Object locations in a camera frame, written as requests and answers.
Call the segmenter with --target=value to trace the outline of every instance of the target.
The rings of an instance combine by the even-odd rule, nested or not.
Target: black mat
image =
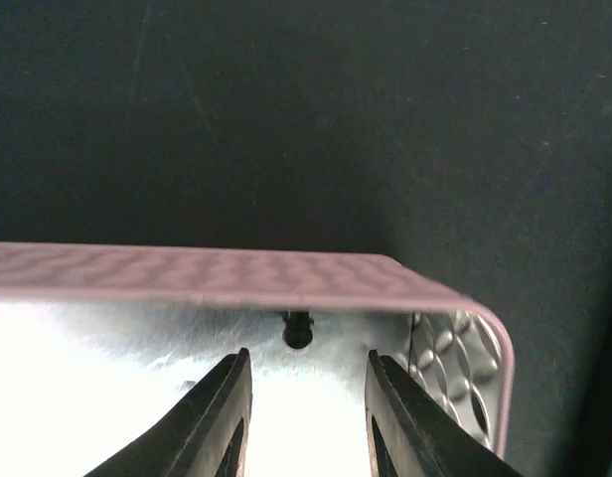
[[[502,317],[508,461],[566,470],[612,315],[612,0],[44,3],[0,2],[0,240],[392,255]]]

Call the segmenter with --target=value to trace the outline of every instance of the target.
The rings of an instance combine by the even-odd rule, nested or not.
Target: black table surface
[[[612,315],[612,0],[77,3],[0,1],[0,240],[388,254],[501,317],[508,462],[568,470]]]

